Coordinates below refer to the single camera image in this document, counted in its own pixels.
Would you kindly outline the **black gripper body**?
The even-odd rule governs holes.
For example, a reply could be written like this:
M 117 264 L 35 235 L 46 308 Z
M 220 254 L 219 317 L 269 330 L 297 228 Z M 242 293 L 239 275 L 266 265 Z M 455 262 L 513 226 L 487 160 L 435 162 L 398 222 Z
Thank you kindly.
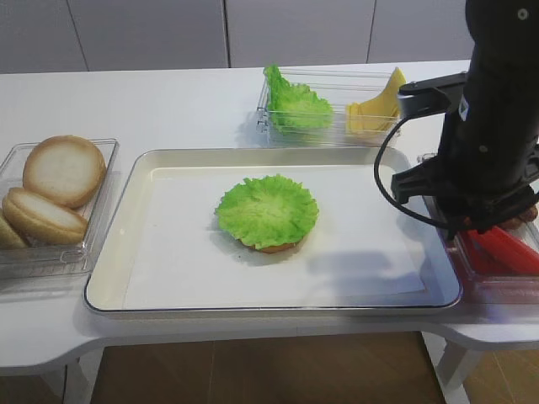
M 499 226 L 538 203 L 537 138 L 536 113 L 448 113 L 437 154 L 392 177 L 390 202 L 449 237 Z

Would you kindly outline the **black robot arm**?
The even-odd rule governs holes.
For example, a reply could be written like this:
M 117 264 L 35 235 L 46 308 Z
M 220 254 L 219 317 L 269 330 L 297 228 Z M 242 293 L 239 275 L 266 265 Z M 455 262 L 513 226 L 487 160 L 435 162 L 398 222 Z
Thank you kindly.
M 444 115 L 437 153 L 392 177 L 384 197 L 405 210 L 432 197 L 449 237 L 486 231 L 538 201 L 538 37 L 535 1 L 469 1 L 474 42 L 466 72 L 398 90 L 401 120 Z

